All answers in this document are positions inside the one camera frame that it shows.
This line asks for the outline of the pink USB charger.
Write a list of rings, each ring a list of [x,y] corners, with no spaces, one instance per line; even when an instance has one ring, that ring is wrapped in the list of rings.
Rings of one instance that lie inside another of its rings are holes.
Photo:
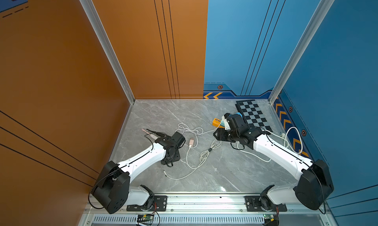
[[[193,138],[190,139],[189,141],[189,147],[192,148],[194,146],[195,140]]]

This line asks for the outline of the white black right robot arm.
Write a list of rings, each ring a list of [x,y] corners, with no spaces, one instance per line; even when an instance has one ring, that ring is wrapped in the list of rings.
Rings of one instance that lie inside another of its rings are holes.
[[[263,211],[276,211],[281,204],[301,203],[311,210],[319,210],[334,191],[328,165],[323,160],[313,161],[289,150],[269,137],[270,133],[244,121],[240,114],[226,113],[223,128],[213,136],[218,141],[238,143],[267,156],[295,179],[291,185],[270,185],[258,198]]]

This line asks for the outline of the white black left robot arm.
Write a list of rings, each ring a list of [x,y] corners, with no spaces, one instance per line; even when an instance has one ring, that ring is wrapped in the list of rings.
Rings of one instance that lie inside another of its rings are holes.
[[[100,209],[114,214],[123,206],[137,206],[141,210],[155,209],[155,194],[145,185],[131,187],[132,181],[157,162],[172,167],[180,160],[179,149],[185,138],[179,132],[169,136],[162,132],[150,132],[157,138],[150,146],[134,157],[115,163],[106,163],[90,194],[101,204]]]

